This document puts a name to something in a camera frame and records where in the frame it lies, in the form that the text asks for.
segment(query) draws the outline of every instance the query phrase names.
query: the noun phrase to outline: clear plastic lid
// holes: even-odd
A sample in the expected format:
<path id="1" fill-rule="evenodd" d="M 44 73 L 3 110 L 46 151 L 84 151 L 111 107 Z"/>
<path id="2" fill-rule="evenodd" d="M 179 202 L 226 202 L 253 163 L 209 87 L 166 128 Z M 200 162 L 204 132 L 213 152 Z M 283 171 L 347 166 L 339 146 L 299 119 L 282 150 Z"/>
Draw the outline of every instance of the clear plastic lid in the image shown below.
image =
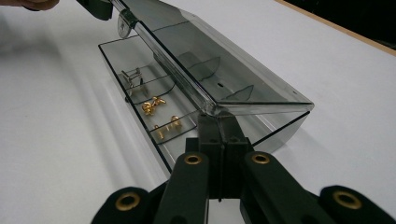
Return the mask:
<path id="1" fill-rule="evenodd" d="M 304 112 L 314 105 L 198 17 L 156 0 L 119 0 L 135 30 L 197 107 L 217 116 Z"/>

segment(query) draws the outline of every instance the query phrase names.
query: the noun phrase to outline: transparent plastic box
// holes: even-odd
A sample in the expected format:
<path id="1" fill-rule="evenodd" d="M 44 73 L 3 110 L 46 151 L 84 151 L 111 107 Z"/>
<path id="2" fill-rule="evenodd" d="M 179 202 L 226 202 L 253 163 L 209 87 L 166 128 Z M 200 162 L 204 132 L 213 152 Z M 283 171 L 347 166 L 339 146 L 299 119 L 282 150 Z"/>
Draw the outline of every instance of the transparent plastic box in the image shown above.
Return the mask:
<path id="1" fill-rule="evenodd" d="M 138 35 L 99 48 L 168 170 L 197 137 L 200 113 L 232 114 L 256 150 L 273 152 L 314 107 L 198 17 L 159 1 L 124 2 L 134 5 Z"/>

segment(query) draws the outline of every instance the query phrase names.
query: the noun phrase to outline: gold bolt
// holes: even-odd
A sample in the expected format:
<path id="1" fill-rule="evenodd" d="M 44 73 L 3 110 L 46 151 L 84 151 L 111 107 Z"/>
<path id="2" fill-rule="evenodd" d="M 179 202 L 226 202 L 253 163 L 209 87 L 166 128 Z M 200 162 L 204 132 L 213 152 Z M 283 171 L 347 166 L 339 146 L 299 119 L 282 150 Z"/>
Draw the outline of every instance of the gold bolt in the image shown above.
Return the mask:
<path id="1" fill-rule="evenodd" d="M 153 106 L 150 102 L 145 102 L 142 104 L 142 109 L 146 115 L 153 115 L 155 106 Z"/>

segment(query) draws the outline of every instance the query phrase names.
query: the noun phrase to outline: human hand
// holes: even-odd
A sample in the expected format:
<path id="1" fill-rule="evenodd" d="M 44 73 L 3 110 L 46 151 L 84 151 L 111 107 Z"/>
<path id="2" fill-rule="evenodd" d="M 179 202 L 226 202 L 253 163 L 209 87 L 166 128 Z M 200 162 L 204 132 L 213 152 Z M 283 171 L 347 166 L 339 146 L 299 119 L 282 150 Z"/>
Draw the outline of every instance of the human hand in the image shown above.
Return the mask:
<path id="1" fill-rule="evenodd" d="M 59 0 L 0 0 L 0 6 L 28 7 L 35 10 L 48 10 L 58 3 Z"/>

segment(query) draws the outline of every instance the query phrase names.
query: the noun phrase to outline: brass nut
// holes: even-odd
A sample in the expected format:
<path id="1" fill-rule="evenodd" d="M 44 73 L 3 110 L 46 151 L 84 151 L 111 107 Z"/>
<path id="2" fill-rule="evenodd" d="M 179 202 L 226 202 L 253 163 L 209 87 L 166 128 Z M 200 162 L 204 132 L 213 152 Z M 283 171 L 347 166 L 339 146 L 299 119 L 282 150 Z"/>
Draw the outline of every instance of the brass nut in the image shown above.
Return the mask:
<path id="1" fill-rule="evenodd" d="M 202 161 L 202 158 L 200 156 L 197 156 L 194 154 L 184 158 L 184 162 L 186 162 L 188 165 L 196 165 L 196 164 L 201 163 L 201 161 Z"/>
<path id="2" fill-rule="evenodd" d="M 145 112 L 146 115 L 154 115 L 155 107 L 157 105 L 163 105 L 166 104 L 166 101 L 161 99 L 160 97 L 152 97 L 153 102 L 145 102 L 142 104 L 142 109 Z"/>
<path id="3" fill-rule="evenodd" d="M 359 200 L 355 195 L 349 192 L 337 190 L 335 193 L 332 194 L 332 197 L 337 203 L 341 204 L 346 208 L 354 210 L 361 208 L 361 200 Z"/>
<path id="4" fill-rule="evenodd" d="M 251 159 L 258 164 L 266 164 L 270 162 L 270 158 L 264 154 L 255 154 Z"/>
<path id="5" fill-rule="evenodd" d="M 132 201 L 130 203 L 123 202 L 124 199 L 131 198 Z M 121 194 L 121 196 L 116 201 L 116 208 L 121 212 L 129 211 L 135 207 L 137 207 L 140 203 L 140 197 L 135 192 L 126 192 Z"/>

